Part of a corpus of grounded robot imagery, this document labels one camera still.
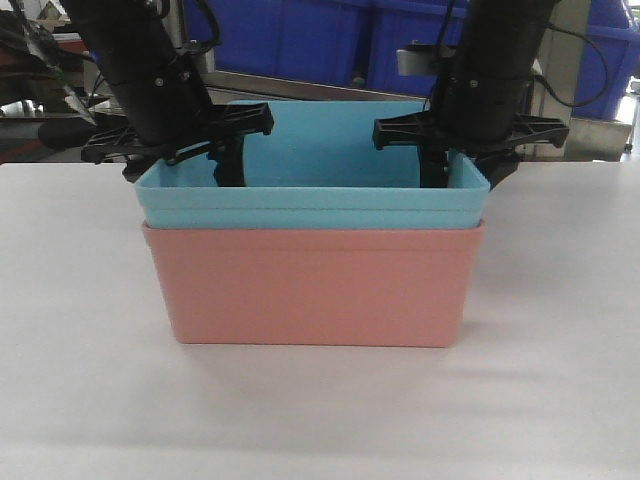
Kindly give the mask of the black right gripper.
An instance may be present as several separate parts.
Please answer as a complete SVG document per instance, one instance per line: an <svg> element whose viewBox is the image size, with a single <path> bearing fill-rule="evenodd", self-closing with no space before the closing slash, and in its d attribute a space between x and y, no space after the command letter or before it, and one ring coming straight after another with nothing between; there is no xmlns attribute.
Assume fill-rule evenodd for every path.
<svg viewBox="0 0 640 480"><path fill-rule="evenodd" d="M561 120L520 112L530 76L500 77L474 70L460 51L443 59L431 107L392 118L377 119L373 143L378 150L394 145L418 147L420 187L446 188L447 148L501 150L478 154L474 165L494 190L515 173L525 144L565 144L569 127Z"/></svg>

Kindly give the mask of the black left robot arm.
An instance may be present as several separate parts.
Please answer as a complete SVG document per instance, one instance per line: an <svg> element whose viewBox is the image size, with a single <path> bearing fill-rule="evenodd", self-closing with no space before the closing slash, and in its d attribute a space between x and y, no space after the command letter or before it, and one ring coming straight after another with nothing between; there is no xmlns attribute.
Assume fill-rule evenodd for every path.
<svg viewBox="0 0 640 480"><path fill-rule="evenodd" d="M63 7L127 119L93 135L83 161L121 156L123 174L134 182L158 160L176 166L204 154L216 164L218 185L244 186L244 139L271 133L268 104L213 104L192 55L175 48L165 30L164 8L146 1L66 1Z"/></svg>

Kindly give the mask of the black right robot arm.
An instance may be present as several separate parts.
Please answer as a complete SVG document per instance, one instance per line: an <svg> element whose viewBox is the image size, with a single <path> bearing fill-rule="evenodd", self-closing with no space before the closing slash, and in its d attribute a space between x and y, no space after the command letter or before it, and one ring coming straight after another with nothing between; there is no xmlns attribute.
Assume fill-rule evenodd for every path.
<svg viewBox="0 0 640 480"><path fill-rule="evenodd" d="M449 181L449 156L455 151L471 157L496 186L517 170L517 147L562 147L569 134L563 121L520 111L555 6L553 1L470 2L459 43L429 49L437 78L428 109L375 120L376 149L416 147L421 187L440 188Z"/></svg>

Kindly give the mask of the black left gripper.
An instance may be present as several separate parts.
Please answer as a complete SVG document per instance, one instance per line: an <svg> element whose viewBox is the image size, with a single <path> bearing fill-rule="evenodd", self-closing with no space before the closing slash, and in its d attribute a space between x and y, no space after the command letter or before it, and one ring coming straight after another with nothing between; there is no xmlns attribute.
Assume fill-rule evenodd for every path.
<svg viewBox="0 0 640 480"><path fill-rule="evenodd" d="M213 104L193 61L173 47L91 47L89 53L128 123L93 135L83 161L124 156L122 175L134 184L158 161L175 165L207 152L219 187L245 186L244 137L271 133L268 104Z"/></svg>

